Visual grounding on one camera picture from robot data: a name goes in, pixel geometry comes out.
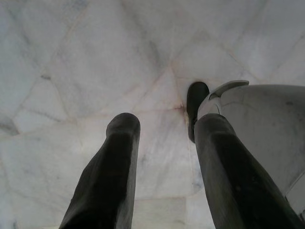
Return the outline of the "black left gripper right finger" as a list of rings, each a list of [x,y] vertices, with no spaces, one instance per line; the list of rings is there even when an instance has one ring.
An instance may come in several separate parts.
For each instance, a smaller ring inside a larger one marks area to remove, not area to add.
[[[204,189],[217,229],[302,229],[266,170],[219,114],[201,117],[194,127]]]

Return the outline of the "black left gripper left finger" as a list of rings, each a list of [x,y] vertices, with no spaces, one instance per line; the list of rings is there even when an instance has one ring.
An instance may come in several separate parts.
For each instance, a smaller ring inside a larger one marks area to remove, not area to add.
[[[130,113],[115,116],[106,139],[83,170],[61,229],[132,227],[140,121]]]

